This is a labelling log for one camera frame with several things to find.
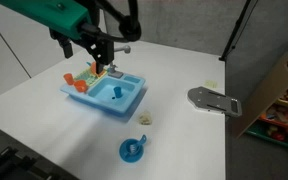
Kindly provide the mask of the robot arm with teal housing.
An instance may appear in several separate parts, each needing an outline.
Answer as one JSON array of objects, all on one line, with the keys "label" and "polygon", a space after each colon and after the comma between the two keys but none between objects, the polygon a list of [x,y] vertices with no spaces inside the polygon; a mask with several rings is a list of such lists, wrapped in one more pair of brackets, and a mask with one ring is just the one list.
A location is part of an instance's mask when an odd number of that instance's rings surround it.
[{"label": "robot arm with teal housing", "polygon": [[97,73],[114,60],[113,41],[90,14],[90,9],[105,9],[106,0],[0,0],[0,5],[47,26],[65,58],[73,56],[74,42],[94,58]]}]

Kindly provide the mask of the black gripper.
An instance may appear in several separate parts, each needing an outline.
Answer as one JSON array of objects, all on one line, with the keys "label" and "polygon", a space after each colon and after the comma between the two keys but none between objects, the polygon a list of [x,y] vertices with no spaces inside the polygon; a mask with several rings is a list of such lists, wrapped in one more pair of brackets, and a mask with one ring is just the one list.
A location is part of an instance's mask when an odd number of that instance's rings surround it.
[{"label": "black gripper", "polygon": [[50,36],[57,40],[63,49],[64,57],[73,56],[71,43],[84,48],[96,61],[96,73],[99,75],[104,69],[103,64],[110,64],[114,60],[114,43],[102,37],[103,32],[96,26],[89,23],[81,25],[81,36],[77,40],[50,29]]}]

